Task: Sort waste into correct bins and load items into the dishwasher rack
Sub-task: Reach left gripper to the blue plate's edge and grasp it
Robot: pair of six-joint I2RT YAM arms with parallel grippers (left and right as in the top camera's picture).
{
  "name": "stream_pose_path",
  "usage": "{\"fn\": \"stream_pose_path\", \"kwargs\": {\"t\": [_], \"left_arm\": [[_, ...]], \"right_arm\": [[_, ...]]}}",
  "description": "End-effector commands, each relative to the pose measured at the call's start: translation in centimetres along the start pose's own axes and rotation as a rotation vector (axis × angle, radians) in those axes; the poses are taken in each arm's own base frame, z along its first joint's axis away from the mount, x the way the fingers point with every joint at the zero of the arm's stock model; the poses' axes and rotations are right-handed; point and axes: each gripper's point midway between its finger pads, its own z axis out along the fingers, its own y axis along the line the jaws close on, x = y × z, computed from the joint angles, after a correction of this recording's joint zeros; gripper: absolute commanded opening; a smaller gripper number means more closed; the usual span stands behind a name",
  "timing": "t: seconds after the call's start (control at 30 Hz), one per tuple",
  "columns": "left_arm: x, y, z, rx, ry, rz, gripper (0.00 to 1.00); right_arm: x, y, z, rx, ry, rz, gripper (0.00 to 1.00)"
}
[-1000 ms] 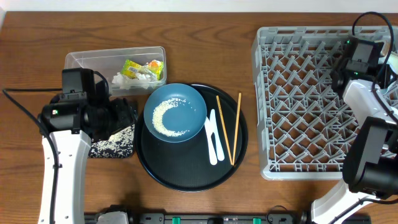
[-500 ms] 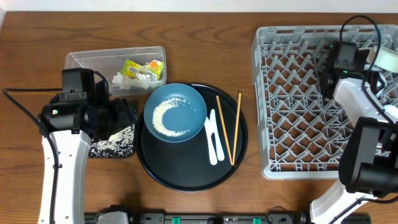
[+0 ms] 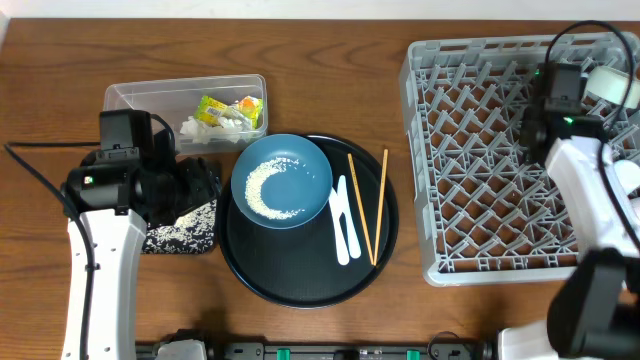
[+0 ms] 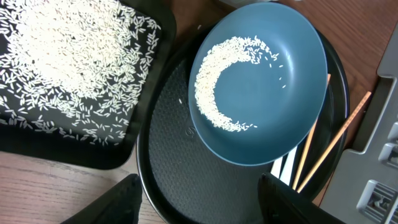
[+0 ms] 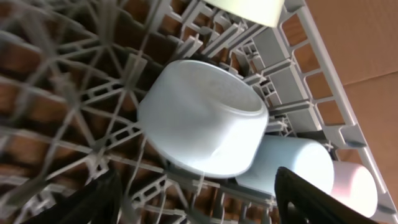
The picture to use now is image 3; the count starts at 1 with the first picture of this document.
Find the white tissue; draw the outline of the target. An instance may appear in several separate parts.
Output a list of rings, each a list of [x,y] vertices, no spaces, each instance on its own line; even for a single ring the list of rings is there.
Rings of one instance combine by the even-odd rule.
[[[192,137],[193,142],[197,144],[207,144],[218,136],[222,136],[232,143],[237,143],[241,138],[239,133],[243,131],[242,125],[241,120],[226,117],[221,118],[220,125],[209,125],[190,116],[187,121],[182,123],[180,134]]]

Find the light blue rice bowl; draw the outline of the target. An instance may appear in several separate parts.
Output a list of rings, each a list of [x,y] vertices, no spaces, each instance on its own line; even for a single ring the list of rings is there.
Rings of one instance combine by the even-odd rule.
[[[627,198],[639,187],[639,172],[639,166],[629,160],[618,160],[613,164],[611,183],[617,198]]]

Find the yellow green snack wrapper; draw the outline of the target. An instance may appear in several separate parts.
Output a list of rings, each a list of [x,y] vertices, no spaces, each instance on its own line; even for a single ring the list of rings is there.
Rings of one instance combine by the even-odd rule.
[[[252,96],[246,96],[231,105],[210,96],[203,96],[194,118],[212,127],[222,126],[249,131],[257,128],[263,108],[263,100]]]

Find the dark blue plate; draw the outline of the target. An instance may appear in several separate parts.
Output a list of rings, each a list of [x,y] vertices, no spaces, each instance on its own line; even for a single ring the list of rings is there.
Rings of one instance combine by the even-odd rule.
[[[249,145],[231,176],[235,204],[250,221],[269,229],[309,222],[325,207],[333,174],[325,153],[292,134],[266,136]]]

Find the wooden chopstick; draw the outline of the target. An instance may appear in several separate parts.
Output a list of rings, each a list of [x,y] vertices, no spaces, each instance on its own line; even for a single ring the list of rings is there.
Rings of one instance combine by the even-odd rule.
[[[387,148],[383,151],[383,161],[381,166],[381,176],[380,176],[380,188],[379,188],[379,198],[378,198],[378,208],[377,208],[377,219],[376,219],[376,233],[375,233],[375,243],[374,243],[374,267],[378,264],[378,254],[379,254],[379,244],[381,237],[381,225],[382,225],[382,216],[384,209],[384,197],[385,197],[385,188],[386,188],[386,173],[388,166],[388,155],[389,150]]]
[[[360,215],[360,219],[361,219],[361,225],[362,225],[363,234],[364,234],[364,238],[365,238],[366,248],[367,248],[367,251],[368,251],[370,263],[371,263],[372,266],[375,267],[376,261],[374,259],[374,254],[373,254],[373,250],[372,250],[372,246],[371,246],[371,241],[370,241],[370,237],[369,237],[369,229],[368,229],[368,225],[367,225],[367,221],[366,221],[366,215],[365,215],[365,212],[364,212],[364,206],[363,206],[363,203],[362,203],[362,197],[361,197],[361,193],[360,193],[360,187],[359,187],[358,177],[357,177],[357,173],[356,173],[356,169],[355,169],[355,162],[354,162],[354,158],[353,158],[352,153],[348,153],[347,154],[347,158],[348,158],[348,162],[349,162],[349,166],[350,166],[350,172],[351,172],[351,177],[352,177],[352,182],[353,182],[353,188],[354,188],[354,193],[355,193],[356,201],[357,201],[357,205],[358,205],[358,211],[359,211],[359,215]]]

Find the white plastic spoon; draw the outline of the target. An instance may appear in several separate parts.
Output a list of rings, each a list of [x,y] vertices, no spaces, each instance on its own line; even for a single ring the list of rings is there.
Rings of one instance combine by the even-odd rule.
[[[329,206],[330,206],[334,234],[335,234],[337,261],[340,265],[345,266],[349,263],[350,256],[347,248],[347,243],[344,239],[344,235],[343,235],[341,224],[340,224],[340,216],[343,214],[343,212],[338,203],[338,196],[334,189],[331,190],[329,195]]]

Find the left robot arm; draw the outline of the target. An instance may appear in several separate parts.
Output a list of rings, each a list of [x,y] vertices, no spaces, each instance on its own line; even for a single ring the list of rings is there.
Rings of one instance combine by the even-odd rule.
[[[62,358],[133,359],[137,272],[150,228],[210,203],[219,177],[202,158],[177,160],[169,125],[142,110],[104,111],[100,142],[62,186],[71,283]]]

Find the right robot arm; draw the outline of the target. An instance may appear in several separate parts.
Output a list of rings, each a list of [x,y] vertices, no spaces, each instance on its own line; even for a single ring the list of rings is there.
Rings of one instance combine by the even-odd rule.
[[[629,197],[639,166],[614,160],[603,120],[581,112],[585,93],[623,110],[639,104],[638,80],[611,67],[583,74],[552,62],[536,75],[520,140],[560,192],[579,262],[544,320],[499,333],[499,359],[639,356],[639,306],[619,300],[639,291],[639,202]]]

